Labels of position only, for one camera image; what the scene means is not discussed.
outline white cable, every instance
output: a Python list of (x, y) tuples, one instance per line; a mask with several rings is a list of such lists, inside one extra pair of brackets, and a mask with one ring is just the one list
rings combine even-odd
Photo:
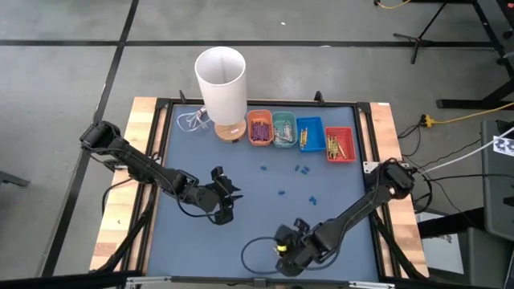
[[(208, 119), (206, 121), (202, 121), (202, 116), (203, 116), (203, 114), (205, 112), (206, 112), (206, 107), (203, 107), (203, 108), (200, 108), (200, 110), (198, 110), (197, 112), (190, 112), (190, 113), (181, 114), (180, 116), (177, 117), (178, 127), (181, 130), (183, 130), (184, 132), (194, 132), (198, 128), (206, 129), (207, 128), (207, 123), (210, 121), (210, 119)], [(183, 128), (180, 125), (180, 119), (183, 116), (187, 116), (186, 117), (186, 122), (189, 124), (189, 127), (190, 127), (189, 129), (185, 129), (185, 128)]]
[[(502, 134), (501, 136), (498, 136), (498, 137), (504, 137), (504, 136), (507, 136), (507, 135), (508, 135), (510, 132), (512, 132), (512, 131), (514, 131), (514, 128), (509, 129), (507, 132), (505, 132), (504, 134)], [(475, 154), (475, 153), (477, 153), (477, 152), (481, 151), (482, 149), (485, 149), (485, 148), (486, 148), (486, 147), (488, 147), (489, 145), (492, 145), (494, 142), (495, 142), (495, 140), (493, 139), (493, 140), (489, 141), (488, 143), (486, 143), (484, 146), (482, 146), (482, 147), (480, 147), (480, 148), (477, 148), (476, 150), (472, 151), (471, 153), (468, 153), (467, 155), (464, 155), (464, 156), (462, 156), (462, 157), (456, 158), (456, 159), (454, 159), (453, 161), (448, 161), (448, 162), (446, 162), (446, 163), (444, 163), (444, 164), (437, 165), (437, 166), (435, 166), (434, 168), (427, 169), (426, 171), (424, 171), (424, 172), (423, 172), (423, 173), (421, 173), (421, 174), (423, 175), (423, 174), (429, 173), (429, 172), (431, 172), (431, 171), (433, 171), (433, 170), (440, 169), (440, 168), (442, 168), (443, 166), (451, 165), (451, 164), (453, 164), (453, 163), (455, 163), (455, 162), (457, 162), (457, 161), (461, 161), (461, 160), (465, 159), (466, 157), (469, 157), (470, 155)]]

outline concrete floor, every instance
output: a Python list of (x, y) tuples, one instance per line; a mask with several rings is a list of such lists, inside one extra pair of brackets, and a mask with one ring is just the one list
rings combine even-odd
[[(508, 29), (496, 2), (480, 1), (496, 34)], [(104, 2), (0, 0), (0, 39), (118, 40), (129, 0)], [(394, 41), (394, 32), (417, 35), (438, 4), (382, 10), (371, 0), (141, 0), (130, 40), (344, 40)], [(487, 41), (471, 6), (448, 5), (427, 39)], [(122, 128), (134, 96), (199, 97), (194, 60), (205, 47), (127, 47), (104, 118)], [(30, 179), (19, 189), (0, 187), (0, 279), (36, 274), (104, 86), (114, 47), (0, 47), (0, 169)], [(390, 102), (397, 130), (421, 113), (445, 120), (471, 113), (438, 110), (438, 98), (479, 99), (508, 75), (488, 49), (422, 50), (410, 65), (410, 49), (239, 47), (247, 59), (249, 97)], [(485, 118), (512, 120), (498, 112), (422, 131), (412, 159), (426, 163), (479, 137)], [(414, 148), (416, 136), (401, 141)], [(439, 170), (433, 177), (479, 173), (480, 158)], [(100, 226), (101, 193), (112, 174), (90, 164), (56, 274), (86, 272)], [(442, 182), (452, 201), (468, 210), (482, 205), (480, 179)], [(425, 193), (423, 185), (414, 194)], [(433, 208), (453, 213), (439, 188)]]

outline orange bin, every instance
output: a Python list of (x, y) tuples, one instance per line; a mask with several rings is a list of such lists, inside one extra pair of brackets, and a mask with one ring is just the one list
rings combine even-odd
[[(355, 161), (355, 147), (353, 146), (353, 136), (351, 128), (343, 128), (343, 127), (327, 127), (324, 128), (325, 135), (327, 137), (327, 159), (331, 162), (351, 162)], [(336, 138), (339, 143), (340, 148), (337, 148), (337, 157), (330, 158), (329, 156), (329, 146), (328, 146), (328, 137)]]
[(249, 111), (248, 139), (255, 146), (269, 145), (273, 141), (273, 119), (271, 112), (266, 109)]

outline yellow cable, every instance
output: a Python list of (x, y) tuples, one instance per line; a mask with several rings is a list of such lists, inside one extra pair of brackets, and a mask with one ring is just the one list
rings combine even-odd
[(484, 115), (484, 114), (489, 113), (489, 112), (497, 112), (497, 111), (502, 110), (504, 108), (507, 108), (507, 107), (509, 107), (511, 105), (514, 105), (514, 102), (512, 102), (510, 104), (505, 104), (504, 106), (501, 106), (499, 108), (494, 108), (494, 109), (487, 110), (485, 112), (477, 112), (477, 113), (473, 113), (473, 114), (471, 114), (469, 116), (457, 117), (456, 119), (453, 119), (453, 120), (444, 120), (444, 121), (434, 120), (433, 123), (434, 124), (449, 124), (449, 123), (456, 122), (456, 121), (459, 121), (459, 120), (465, 120), (465, 119), (468, 119), (468, 118), (472, 118), (474, 116), (481, 116), (481, 115)]
[(382, 3), (380, 3), (380, 2), (377, 2), (377, 4), (378, 4), (380, 7), (384, 8), (384, 9), (390, 9), (390, 10), (391, 10), (391, 9), (395, 9), (395, 8), (398, 8), (398, 7), (404, 6), (404, 5), (405, 5), (405, 4), (407, 4), (408, 2), (410, 2), (410, 0), (407, 0), (407, 1), (403, 2), (403, 3), (400, 3), (400, 4), (395, 5), (395, 6), (385, 6), (384, 4), (382, 4)]

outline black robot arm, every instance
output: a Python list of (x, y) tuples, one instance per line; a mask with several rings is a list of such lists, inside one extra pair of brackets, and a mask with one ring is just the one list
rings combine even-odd
[(215, 224), (223, 225), (234, 218), (231, 207), (234, 200), (242, 196), (232, 196), (239, 189), (223, 175), (222, 167), (211, 171), (213, 183), (198, 185), (198, 179), (191, 174), (180, 169), (165, 168), (135, 149), (121, 136), (120, 129), (107, 121), (92, 124), (80, 137), (80, 142), (86, 152), (110, 155), (126, 165), (132, 179), (157, 184), (169, 196), (176, 198), (178, 205), (181, 201), (195, 205), (206, 213), (219, 206), (219, 211), (214, 213)]
[(338, 254), (348, 230), (392, 198), (402, 199), (412, 192), (414, 179), (411, 175), (414, 172), (403, 168), (396, 160), (389, 159), (367, 177), (365, 196), (337, 218), (322, 222), (312, 229), (300, 218), (295, 221), (297, 230), (281, 225), (275, 233), (280, 256), (276, 270), (285, 276), (297, 276), (303, 270), (309, 270), (308, 265), (312, 261), (321, 264)]

